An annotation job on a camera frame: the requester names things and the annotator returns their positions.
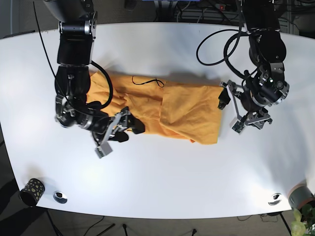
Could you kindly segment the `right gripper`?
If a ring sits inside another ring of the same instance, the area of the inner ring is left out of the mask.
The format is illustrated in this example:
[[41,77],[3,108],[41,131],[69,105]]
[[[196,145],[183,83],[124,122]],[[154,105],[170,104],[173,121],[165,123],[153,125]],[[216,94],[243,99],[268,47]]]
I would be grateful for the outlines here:
[[130,130],[134,134],[141,134],[146,130],[145,124],[134,117],[129,109],[122,109],[114,117],[111,117],[101,134],[95,131],[92,132],[92,137],[96,144],[95,152],[100,159],[113,151],[108,143],[109,140],[119,143],[129,140],[128,134],[124,132],[125,130]]

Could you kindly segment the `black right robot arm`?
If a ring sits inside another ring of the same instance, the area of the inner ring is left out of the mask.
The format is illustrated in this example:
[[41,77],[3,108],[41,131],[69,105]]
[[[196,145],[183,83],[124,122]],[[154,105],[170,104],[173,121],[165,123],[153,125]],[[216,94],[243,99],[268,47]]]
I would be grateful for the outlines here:
[[[113,117],[102,111],[111,103],[114,90],[108,73],[92,61],[97,22],[93,2],[46,0],[44,4],[59,21],[59,67],[55,75],[56,120],[66,128],[78,125],[90,131],[96,144],[95,151],[99,158],[103,158],[112,152],[109,141],[126,142],[126,130],[141,134],[145,131],[145,125],[132,115],[128,107]],[[109,97],[105,103],[87,102],[87,93],[91,87],[89,65],[96,67],[109,85]]]

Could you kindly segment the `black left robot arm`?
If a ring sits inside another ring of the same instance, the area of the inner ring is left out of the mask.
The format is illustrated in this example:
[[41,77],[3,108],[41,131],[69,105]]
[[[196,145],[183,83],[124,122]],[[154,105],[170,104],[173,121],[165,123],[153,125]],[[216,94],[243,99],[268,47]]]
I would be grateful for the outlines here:
[[[262,129],[265,123],[271,124],[267,106],[278,105],[289,93],[289,83],[284,77],[284,60],[286,46],[281,39],[280,23],[275,15],[271,0],[238,0],[237,11],[240,17],[239,28],[231,36],[223,49],[223,59],[214,62],[218,65],[225,62],[228,68],[239,78],[240,85],[229,80],[222,82],[218,108],[223,110],[233,103],[236,121],[232,129],[240,134],[246,126]],[[230,44],[239,43],[241,37],[248,37],[249,56],[256,69],[250,73],[239,72],[229,62],[236,47]]]

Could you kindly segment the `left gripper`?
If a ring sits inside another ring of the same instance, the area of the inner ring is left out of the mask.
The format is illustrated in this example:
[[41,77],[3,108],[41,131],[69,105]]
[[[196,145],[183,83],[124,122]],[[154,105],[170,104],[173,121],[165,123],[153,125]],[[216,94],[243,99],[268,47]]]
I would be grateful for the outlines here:
[[272,124],[273,120],[268,110],[254,103],[246,86],[238,85],[231,80],[221,82],[220,86],[223,90],[218,97],[218,108],[223,110],[226,105],[230,103],[233,105],[236,117],[231,123],[231,128],[236,133],[241,134],[247,126],[261,130],[264,124]]

